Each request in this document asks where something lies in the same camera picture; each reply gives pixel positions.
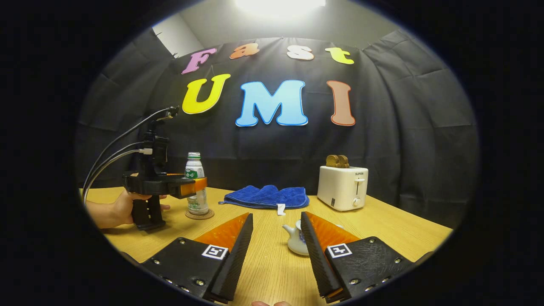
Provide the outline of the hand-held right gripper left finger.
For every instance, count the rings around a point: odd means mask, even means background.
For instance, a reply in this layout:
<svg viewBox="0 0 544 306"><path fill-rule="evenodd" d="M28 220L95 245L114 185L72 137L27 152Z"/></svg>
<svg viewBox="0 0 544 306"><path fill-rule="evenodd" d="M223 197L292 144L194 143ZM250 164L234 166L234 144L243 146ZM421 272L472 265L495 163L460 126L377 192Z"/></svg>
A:
<svg viewBox="0 0 544 306"><path fill-rule="evenodd" d="M142 267L187 294L227 304L234 300L252 232L247 212L198 238L176 238Z"/></svg>

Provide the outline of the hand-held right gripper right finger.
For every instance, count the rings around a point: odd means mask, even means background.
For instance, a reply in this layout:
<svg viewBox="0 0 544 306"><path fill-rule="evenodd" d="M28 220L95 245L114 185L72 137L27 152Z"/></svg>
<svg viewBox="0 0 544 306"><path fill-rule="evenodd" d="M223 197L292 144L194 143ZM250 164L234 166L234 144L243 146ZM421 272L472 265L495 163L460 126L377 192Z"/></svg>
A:
<svg viewBox="0 0 544 306"><path fill-rule="evenodd" d="M375 236L358 238L310 212L300 221L319 295L328 303L368 295L415 265Z"/></svg>

